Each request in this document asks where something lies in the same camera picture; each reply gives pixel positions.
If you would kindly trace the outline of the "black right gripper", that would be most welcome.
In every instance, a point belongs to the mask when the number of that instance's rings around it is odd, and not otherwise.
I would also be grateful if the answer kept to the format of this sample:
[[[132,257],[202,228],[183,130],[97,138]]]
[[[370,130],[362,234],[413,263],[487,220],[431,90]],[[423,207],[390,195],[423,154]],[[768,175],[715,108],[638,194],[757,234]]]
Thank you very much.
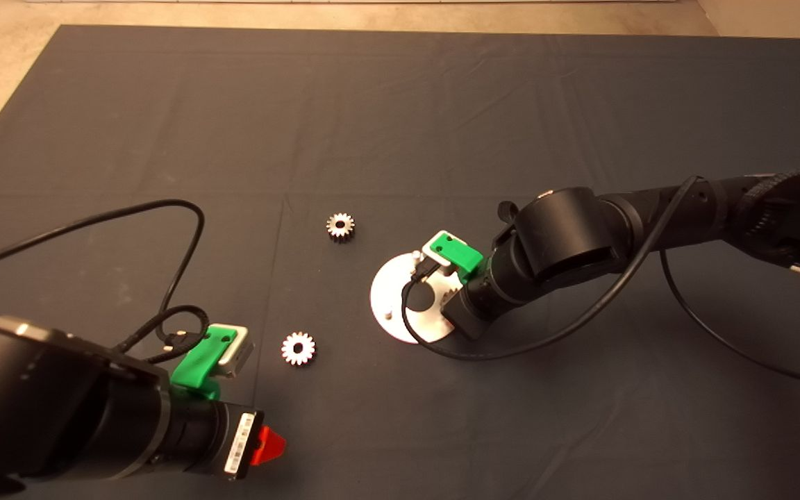
[[[492,270],[486,269],[455,292],[442,307],[442,316],[466,340],[477,341],[512,309],[515,302],[495,283]]]

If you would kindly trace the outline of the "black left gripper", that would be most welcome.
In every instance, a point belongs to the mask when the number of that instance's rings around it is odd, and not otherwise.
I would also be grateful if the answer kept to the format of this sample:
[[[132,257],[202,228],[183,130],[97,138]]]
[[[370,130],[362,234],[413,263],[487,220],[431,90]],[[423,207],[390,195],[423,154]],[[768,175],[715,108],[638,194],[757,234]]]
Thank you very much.
[[[238,481],[280,458],[287,440],[261,410],[210,399],[179,399],[169,412],[167,468]]]

